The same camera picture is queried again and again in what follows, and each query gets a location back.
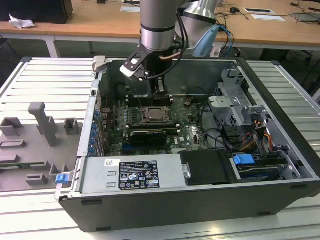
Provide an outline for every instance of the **power supply label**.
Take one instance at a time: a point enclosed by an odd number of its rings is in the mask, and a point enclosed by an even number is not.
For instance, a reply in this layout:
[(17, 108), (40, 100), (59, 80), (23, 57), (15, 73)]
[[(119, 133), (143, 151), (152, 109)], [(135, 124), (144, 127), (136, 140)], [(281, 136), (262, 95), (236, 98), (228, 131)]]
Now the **power supply label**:
[(160, 188), (157, 161), (120, 162), (120, 190), (155, 188)]

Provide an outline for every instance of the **computer case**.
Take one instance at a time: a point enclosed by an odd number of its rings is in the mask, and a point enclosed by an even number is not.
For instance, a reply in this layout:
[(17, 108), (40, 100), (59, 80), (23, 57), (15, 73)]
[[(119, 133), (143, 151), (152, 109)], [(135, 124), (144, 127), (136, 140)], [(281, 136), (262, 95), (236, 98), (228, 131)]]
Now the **computer case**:
[(65, 24), (73, 12), (71, 0), (0, 0), (0, 21), (10, 16), (34, 22)]

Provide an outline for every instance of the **barcode sticker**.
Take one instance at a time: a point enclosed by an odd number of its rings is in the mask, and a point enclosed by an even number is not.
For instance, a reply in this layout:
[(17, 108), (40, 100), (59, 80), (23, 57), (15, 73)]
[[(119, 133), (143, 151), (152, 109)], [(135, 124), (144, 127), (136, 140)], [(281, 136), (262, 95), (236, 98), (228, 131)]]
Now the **barcode sticker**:
[(109, 166), (119, 166), (121, 162), (121, 159), (106, 159), (104, 161), (104, 166), (109, 167)]

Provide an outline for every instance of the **blue cable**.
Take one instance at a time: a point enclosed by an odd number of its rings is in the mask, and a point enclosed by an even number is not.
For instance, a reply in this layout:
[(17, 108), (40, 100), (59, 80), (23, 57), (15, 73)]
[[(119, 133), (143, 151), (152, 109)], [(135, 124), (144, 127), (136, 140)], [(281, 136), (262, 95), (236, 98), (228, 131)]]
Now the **blue cable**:
[(231, 34), (230, 34), (230, 32), (227, 30), (227, 29), (225, 29), (223, 26), (221, 26), (221, 25), (218, 25), (219, 26), (219, 28), (221, 28), (222, 30), (224, 30), (225, 31), (225, 33), (228, 35), (228, 37), (229, 37), (229, 48), (228, 48), (228, 51), (226, 52), (226, 55), (225, 55), (225, 58), (228, 56), (228, 54), (229, 54), (229, 52), (230, 52), (230, 50), (231, 50), (231, 48), (232, 48), (232, 38), (231, 38)]

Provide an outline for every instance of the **slotted aluminum table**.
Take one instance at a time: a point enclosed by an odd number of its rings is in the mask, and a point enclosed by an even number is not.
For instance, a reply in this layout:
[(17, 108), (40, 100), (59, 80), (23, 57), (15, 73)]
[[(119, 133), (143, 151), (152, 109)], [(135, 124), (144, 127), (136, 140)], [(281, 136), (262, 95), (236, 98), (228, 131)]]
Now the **slotted aluminum table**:
[[(83, 121), (93, 80), (91, 61), (91, 58), (33, 58), (30, 62), (20, 63), (0, 90), (0, 121), (4, 117), (14, 116), (19, 117), (23, 124), (35, 123), (27, 111), (29, 103), (33, 101), (45, 102), (47, 115), (53, 116), (56, 122), (66, 117)], [(313, 149), (320, 154), (319, 106), (281, 66), (271, 62), (248, 63)], [(257, 104), (261, 104), (255, 93), (249, 91)], [(320, 238), (320, 195), (300, 199), (274, 216), (84, 233), (55, 200), (54, 191), (26, 191), (18, 195), (15, 192), (0, 193), (1, 240), (71, 236), (79, 240)], [(156, 217), (150, 209), (150, 221)]]

